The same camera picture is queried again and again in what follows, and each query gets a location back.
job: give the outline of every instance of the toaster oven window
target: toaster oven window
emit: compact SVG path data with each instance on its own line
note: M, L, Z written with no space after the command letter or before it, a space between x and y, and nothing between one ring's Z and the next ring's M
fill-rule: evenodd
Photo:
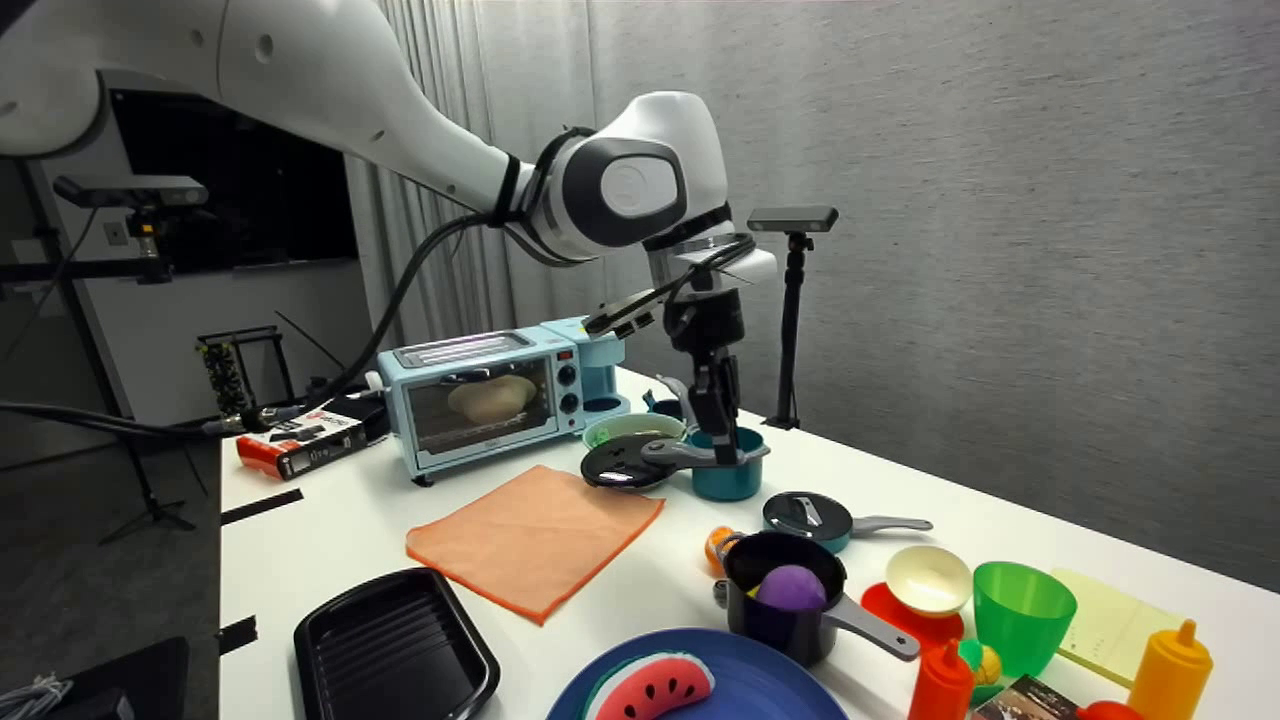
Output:
M411 389L421 450L452 450L547 425L545 358L439 377Z

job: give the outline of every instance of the green cup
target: green cup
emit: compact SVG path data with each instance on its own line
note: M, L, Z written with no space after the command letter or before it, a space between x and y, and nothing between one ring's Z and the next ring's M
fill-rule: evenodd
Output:
M1050 573L1009 559L972 573L975 637L1002 650L1005 676L1041 676L1072 615L1072 589Z

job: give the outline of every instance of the black tray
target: black tray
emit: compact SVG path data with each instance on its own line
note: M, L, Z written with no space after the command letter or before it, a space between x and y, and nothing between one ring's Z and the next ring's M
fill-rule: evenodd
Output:
M477 717L502 667L432 567L321 605L294 631L309 720Z

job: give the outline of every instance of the black pole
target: black pole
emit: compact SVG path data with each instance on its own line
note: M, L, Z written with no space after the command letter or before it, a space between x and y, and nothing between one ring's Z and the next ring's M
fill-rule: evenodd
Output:
M776 413L767 414L774 427L800 427L798 414L798 335L800 335L800 284L803 284L803 252L813 238L803 233L790 233L790 290L784 290L784 363L776 379Z

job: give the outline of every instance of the white table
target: white table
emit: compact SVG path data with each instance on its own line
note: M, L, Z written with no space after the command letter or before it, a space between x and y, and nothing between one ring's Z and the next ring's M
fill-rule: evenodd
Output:
M620 382L638 395L648 389L641 377L625 377ZM688 492L683 476L675 476L659 492L667 498L659 518L545 627L458 589L474 624L502 658L502 687L485 717L545 717L584 662L633 637L657 627L725 627L725 611L711 598L711 580L702 557L703 536L717 524L756 530L759 505L790 489L835 494L857 514L930 514L938 524L930 540L954 547L972 567L981 559L1072 567L1194 615L1202 624L1202 639L1216 654L1202 717L1235 720L1268 708L1263 696L1280 685L1278 592L1016 506L904 465L887 465L813 432L776 432L765 427L759 414L745 414L745 427L759 427L774 447L759 494L745 505L708 505ZM267 484L243 473L231 445L226 445L226 513L294 489L302 489L303 498L226 528L219 624L229 627L254 615L260 637L219 658L219 717L302 717L294 627L317 605L373 574L411 567L403 557L408 528L458 513L479 492L519 476L528 465L576 473L584 445L561 439L506 454L458 473L435 489L417 489L396 450L396 439L379 439L354 461L302 476L297 484ZM840 552L848 592L859 596L869 584L884 580L887 557L908 543L922 540L852 540ZM902 720L912 700L915 662L902 662L869 639L840 631L835 650L817 667L817 680L848 717ZM1064 654L1052 658L1045 680L1072 700L1124 700L1122 685L1093 676Z

